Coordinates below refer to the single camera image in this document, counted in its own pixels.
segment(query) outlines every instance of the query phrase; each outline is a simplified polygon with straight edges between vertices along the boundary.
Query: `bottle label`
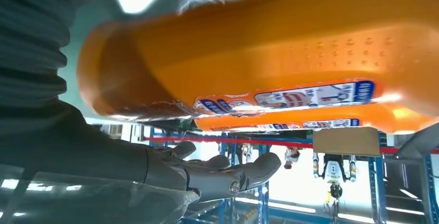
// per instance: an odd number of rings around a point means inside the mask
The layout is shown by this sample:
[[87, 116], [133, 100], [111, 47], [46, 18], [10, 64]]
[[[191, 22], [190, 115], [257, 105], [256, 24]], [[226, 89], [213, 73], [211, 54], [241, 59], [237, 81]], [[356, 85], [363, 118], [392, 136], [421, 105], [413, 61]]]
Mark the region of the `bottle label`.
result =
[[312, 121], [302, 123], [273, 123], [261, 125], [235, 125], [214, 127], [212, 131], [287, 131], [300, 129], [323, 129], [323, 128], [343, 128], [360, 127], [361, 121], [357, 118], [338, 119], [328, 121]]
[[380, 96], [374, 82], [342, 81], [309, 87], [254, 91], [242, 95], [197, 98], [194, 108], [214, 115], [248, 116], [266, 112], [369, 104]]

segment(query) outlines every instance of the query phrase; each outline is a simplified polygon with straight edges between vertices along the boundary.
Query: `red barrier tape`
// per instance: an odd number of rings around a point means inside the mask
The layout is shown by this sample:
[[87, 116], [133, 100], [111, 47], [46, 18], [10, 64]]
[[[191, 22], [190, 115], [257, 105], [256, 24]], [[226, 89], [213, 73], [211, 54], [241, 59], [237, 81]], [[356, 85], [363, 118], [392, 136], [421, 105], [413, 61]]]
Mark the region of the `red barrier tape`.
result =
[[[218, 143], [248, 143], [259, 145], [283, 145], [283, 146], [295, 146], [298, 148], [313, 148], [313, 144], [288, 142], [279, 140], [250, 140], [250, 139], [231, 139], [231, 138], [212, 138], [212, 137], [185, 137], [183, 139], [179, 137], [160, 137], [160, 138], [148, 138], [151, 141], [195, 141], [195, 142], [218, 142]], [[382, 154], [395, 154], [398, 148], [395, 147], [381, 147], [379, 151]], [[431, 151], [431, 154], [439, 154], [438, 149]]]

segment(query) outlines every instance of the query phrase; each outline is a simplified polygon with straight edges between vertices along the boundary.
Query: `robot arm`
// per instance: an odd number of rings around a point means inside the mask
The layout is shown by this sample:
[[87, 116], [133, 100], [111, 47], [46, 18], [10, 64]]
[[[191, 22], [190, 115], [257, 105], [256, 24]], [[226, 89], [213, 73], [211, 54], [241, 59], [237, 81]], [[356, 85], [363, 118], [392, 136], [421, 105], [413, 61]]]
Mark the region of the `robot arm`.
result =
[[184, 161], [184, 156], [181, 155], [195, 151], [191, 142], [182, 142], [166, 152], [156, 151], [164, 164], [185, 179], [188, 189], [200, 195], [198, 202], [231, 198], [241, 191], [260, 186], [281, 166], [281, 161], [274, 153], [265, 153], [254, 163], [230, 168], [227, 168], [229, 161], [223, 155], [215, 156], [209, 161]]
[[319, 178], [321, 175], [318, 174], [318, 153], [313, 154], [313, 169], [314, 169], [314, 177]]
[[349, 159], [349, 180], [355, 182], [357, 180], [357, 158], [351, 155]]

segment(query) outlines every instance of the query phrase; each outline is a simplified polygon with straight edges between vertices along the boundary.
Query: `orange plastic bottle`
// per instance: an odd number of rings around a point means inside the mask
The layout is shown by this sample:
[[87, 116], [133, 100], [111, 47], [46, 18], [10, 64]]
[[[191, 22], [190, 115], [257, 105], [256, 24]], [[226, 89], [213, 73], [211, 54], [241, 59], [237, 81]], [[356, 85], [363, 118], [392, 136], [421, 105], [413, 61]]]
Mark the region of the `orange plastic bottle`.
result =
[[81, 95], [138, 121], [222, 116], [198, 120], [206, 130], [356, 118], [416, 131], [439, 116], [438, 2], [243, 0], [110, 23], [83, 46]]
[[195, 119], [197, 126], [205, 131], [284, 131], [370, 126], [395, 134], [413, 133], [437, 121], [436, 118], [394, 103]]

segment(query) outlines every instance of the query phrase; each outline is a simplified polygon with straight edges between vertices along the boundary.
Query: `gray robotic hand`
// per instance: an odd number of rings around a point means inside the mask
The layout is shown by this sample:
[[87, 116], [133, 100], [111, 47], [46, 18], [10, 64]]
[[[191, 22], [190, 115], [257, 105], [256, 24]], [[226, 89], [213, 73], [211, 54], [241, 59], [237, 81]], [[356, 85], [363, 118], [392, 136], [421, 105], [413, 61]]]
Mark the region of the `gray robotic hand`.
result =
[[175, 148], [155, 149], [164, 164], [178, 172], [187, 183], [187, 190], [196, 192], [198, 202], [232, 198], [266, 183], [279, 169], [281, 161], [274, 153], [261, 155], [254, 163], [229, 167], [226, 156], [218, 155], [208, 161], [183, 160], [195, 151], [191, 142]]

